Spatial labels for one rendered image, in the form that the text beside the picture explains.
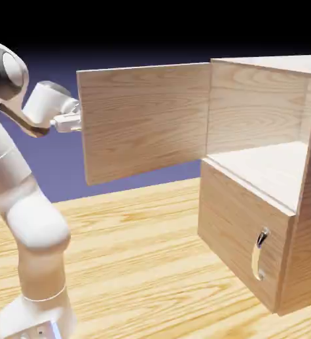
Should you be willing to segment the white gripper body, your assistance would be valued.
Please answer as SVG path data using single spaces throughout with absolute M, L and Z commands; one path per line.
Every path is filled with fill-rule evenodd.
M 79 132 L 81 131 L 81 116 L 80 114 L 64 114 L 57 115 L 50 124 L 59 133 Z

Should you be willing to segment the plain light wood door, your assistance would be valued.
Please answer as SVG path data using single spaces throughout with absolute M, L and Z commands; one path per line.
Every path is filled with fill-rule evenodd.
M 203 157 L 210 64 L 81 70 L 77 88 L 88 185 Z

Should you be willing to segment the light wood cabinet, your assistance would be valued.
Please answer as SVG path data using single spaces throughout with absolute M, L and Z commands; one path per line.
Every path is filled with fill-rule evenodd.
M 295 213 L 278 315 L 311 305 L 311 55 L 211 61 L 206 156 Z

